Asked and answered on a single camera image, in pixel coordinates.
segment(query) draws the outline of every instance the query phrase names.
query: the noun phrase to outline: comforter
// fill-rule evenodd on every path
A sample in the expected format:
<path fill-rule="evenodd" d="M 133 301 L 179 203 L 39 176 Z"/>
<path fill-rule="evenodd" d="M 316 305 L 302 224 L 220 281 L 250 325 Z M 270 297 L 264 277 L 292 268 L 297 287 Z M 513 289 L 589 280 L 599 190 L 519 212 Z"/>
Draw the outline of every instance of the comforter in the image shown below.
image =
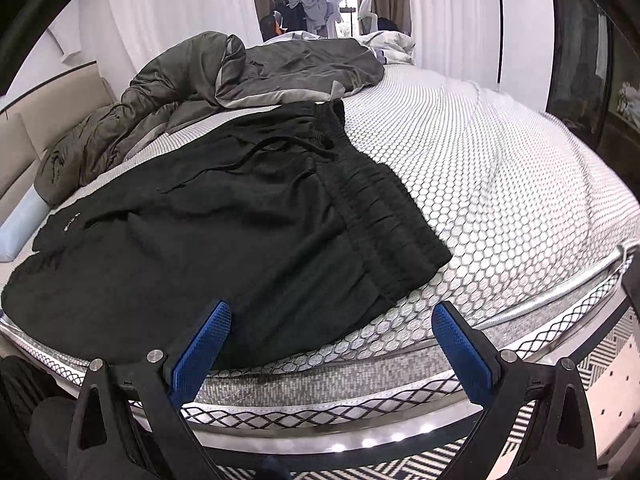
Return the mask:
<path fill-rule="evenodd" d="M 291 41 L 245 49 L 236 36 L 203 32 L 151 60 L 121 102 L 96 110 L 44 156 L 34 181 L 51 207 L 163 132 L 226 108 L 329 101 L 382 80 L 355 40 Z"/>

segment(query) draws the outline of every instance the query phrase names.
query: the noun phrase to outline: white patterned bed sheet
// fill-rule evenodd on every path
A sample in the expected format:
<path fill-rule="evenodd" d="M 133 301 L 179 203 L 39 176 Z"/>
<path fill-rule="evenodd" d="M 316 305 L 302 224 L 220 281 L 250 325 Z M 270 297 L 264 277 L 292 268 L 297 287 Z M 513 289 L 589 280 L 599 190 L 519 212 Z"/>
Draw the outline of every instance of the white patterned bed sheet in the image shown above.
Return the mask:
<path fill-rule="evenodd" d="M 431 309 L 452 301 L 471 325 L 513 308 L 640 238 L 640 207 L 620 179 L 561 123 L 513 101 L 413 66 L 344 100 L 351 142 L 388 164 L 453 254 L 422 288 L 345 339 L 239 373 L 302 371 L 363 359 L 433 337 Z M 75 193 L 73 203 L 124 171 L 234 117 L 224 112 L 163 135 Z M 0 286 L 31 252 L 0 264 Z"/>

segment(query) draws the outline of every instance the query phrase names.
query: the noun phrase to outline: bed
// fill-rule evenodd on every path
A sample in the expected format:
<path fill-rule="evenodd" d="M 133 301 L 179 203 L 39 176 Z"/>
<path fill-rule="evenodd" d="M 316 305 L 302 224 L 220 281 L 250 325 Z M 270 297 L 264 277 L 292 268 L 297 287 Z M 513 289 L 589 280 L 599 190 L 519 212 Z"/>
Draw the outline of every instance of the bed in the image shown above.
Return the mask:
<path fill-rule="evenodd" d="M 352 435 L 341 449 L 355 449 L 367 447 L 367 436 L 397 440 L 393 428 L 403 421 L 415 421 L 403 436 L 430 431 L 424 416 L 463 395 L 434 342 L 434 304 L 448 299 L 498 348 L 539 360 L 619 291 L 640 244 L 636 199 L 552 116 L 400 64 L 344 102 L 352 143 L 396 172 L 453 258 L 341 341 L 260 368 L 213 370 L 182 409 L 205 444 L 214 435 L 225 449 L 295 454 L 337 450 L 336 432 Z M 163 135 L 62 207 L 231 118 L 270 108 L 224 112 Z M 32 240 L 0 264 L 0 285 Z M 81 384 L 88 362 L 46 348 L 7 316 L 0 330 Z"/>

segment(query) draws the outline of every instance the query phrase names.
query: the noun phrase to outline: blue gripper pad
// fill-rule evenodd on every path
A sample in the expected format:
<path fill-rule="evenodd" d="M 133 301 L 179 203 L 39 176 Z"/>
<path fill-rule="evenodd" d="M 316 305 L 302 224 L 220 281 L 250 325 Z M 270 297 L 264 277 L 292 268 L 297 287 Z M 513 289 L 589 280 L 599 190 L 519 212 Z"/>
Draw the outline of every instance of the blue gripper pad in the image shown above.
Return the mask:
<path fill-rule="evenodd" d="M 491 406 L 494 400 L 491 371 L 441 303 L 433 309 L 431 328 L 469 400 L 483 408 Z"/>
<path fill-rule="evenodd" d="M 231 311 L 220 301 L 171 373 L 169 400 L 176 408 L 195 399 L 231 329 Z"/>

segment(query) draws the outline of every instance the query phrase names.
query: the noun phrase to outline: silver bolt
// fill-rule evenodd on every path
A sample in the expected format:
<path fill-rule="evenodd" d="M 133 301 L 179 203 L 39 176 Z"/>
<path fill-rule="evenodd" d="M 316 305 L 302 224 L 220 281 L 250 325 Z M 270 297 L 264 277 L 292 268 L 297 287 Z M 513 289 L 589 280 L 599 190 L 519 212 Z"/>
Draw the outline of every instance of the silver bolt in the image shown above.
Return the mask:
<path fill-rule="evenodd" d="M 503 360 L 507 361 L 508 363 L 514 363 L 518 360 L 518 355 L 516 354 L 516 352 L 509 349 L 502 350 L 500 352 L 500 357 L 503 358 Z"/>
<path fill-rule="evenodd" d="M 162 350 L 152 350 L 146 355 L 146 360 L 150 363 L 157 363 L 160 359 L 164 357 Z"/>
<path fill-rule="evenodd" d="M 563 357 L 562 359 L 560 359 L 560 364 L 565 370 L 571 371 L 575 368 L 574 362 L 571 361 L 571 359 L 569 359 L 568 357 Z"/>
<path fill-rule="evenodd" d="M 92 372 L 97 372 L 100 368 L 102 368 L 102 359 L 94 359 L 89 363 L 89 370 Z"/>

